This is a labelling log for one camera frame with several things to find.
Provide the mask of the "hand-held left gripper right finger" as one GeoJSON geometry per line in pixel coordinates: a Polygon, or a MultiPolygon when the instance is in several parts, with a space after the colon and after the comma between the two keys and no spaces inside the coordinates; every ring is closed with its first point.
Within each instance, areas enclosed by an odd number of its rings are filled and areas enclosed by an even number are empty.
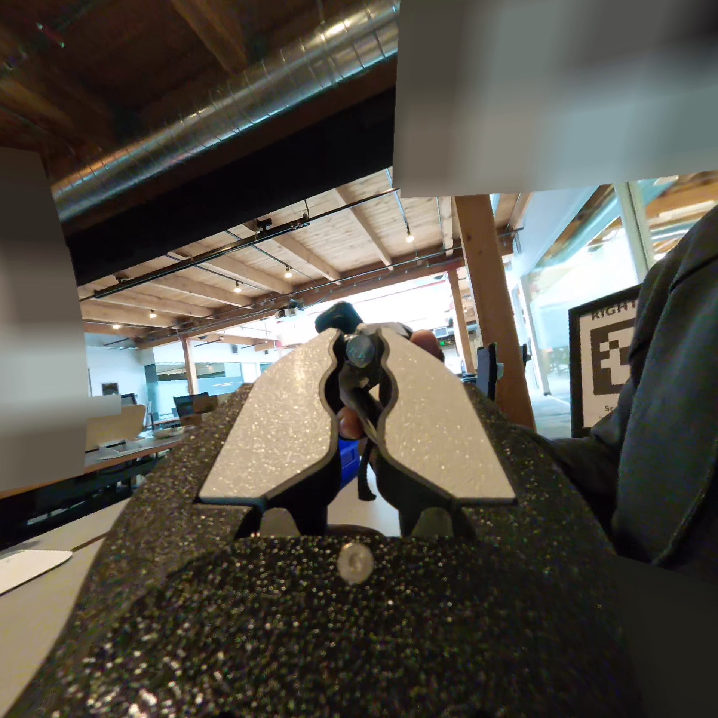
{"type": "Polygon", "coordinates": [[[462,381],[392,329],[383,352],[376,485],[392,506],[499,506],[516,493],[462,381]]]}

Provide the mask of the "person's right hand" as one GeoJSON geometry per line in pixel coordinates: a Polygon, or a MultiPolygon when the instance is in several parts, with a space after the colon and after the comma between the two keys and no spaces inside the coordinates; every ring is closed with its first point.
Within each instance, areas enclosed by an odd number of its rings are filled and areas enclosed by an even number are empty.
{"type": "Polygon", "coordinates": [[[422,350],[439,360],[441,363],[445,362],[442,346],[433,331],[428,329],[413,331],[409,337],[409,341],[414,346],[420,347],[422,350]]]}

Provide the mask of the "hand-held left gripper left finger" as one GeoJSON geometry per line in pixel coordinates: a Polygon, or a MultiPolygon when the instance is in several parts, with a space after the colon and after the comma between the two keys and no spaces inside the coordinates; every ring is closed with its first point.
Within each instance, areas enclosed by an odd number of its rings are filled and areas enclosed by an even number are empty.
{"type": "Polygon", "coordinates": [[[327,329],[256,379],[200,490],[202,503],[266,506],[330,463],[338,431],[326,386],[342,338],[327,329]]]}

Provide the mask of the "wooden pillar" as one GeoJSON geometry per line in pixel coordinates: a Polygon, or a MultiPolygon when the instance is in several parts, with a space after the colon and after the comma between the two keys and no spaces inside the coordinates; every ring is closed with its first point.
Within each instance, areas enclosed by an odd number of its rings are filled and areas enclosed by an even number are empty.
{"type": "Polygon", "coordinates": [[[503,376],[495,402],[514,424],[536,430],[513,306],[487,194],[453,198],[472,299],[485,345],[496,344],[503,376]]]}

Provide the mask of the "steel hex bolt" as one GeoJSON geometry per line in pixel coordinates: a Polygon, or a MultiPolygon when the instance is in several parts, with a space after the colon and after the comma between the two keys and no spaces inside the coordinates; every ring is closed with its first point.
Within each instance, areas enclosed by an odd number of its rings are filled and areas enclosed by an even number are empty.
{"type": "Polygon", "coordinates": [[[367,370],[378,356],[378,348],[372,334],[362,332],[344,337],[345,361],[356,370],[367,370]]]}

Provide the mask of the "blue plastic bin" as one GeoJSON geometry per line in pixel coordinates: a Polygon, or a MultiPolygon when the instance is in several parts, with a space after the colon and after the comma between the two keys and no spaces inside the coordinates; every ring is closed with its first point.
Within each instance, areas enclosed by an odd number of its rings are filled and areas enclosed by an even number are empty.
{"type": "Polygon", "coordinates": [[[359,441],[350,441],[343,438],[338,439],[341,463],[340,490],[348,486],[358,475],[361,463],[359,444],[359,441]]]}

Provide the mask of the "white poster stand base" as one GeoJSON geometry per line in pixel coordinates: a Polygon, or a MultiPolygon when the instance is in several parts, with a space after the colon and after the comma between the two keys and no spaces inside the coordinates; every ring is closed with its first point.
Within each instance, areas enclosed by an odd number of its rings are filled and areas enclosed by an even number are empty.
{"type": "Polygon", "coordinates": [[[72,550],[11,549],[1,552],[1,596],[52,571],[73,558],[72,550]]]}

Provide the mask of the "metal ventilation duct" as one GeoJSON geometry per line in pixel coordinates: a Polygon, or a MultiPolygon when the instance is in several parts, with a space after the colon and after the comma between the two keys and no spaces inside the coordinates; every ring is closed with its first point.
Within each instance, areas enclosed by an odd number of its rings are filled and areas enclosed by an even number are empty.
{"type": "Polygon", "coordinates": [[[399,1],[358,1],[268,58],[211,88],[199,108],[52,186],[61,223],[74,220],[274,116],[395,58],[399,1]]]}

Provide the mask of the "black framed marker sign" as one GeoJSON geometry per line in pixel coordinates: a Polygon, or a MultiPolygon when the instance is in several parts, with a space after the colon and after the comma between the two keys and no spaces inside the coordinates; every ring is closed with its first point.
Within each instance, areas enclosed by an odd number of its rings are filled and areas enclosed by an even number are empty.
{"type": "Polygon", "coordinates": [[[630,376],[628,354],[641,285],[569,309],[571,437],[617,406],[630,376]]]}

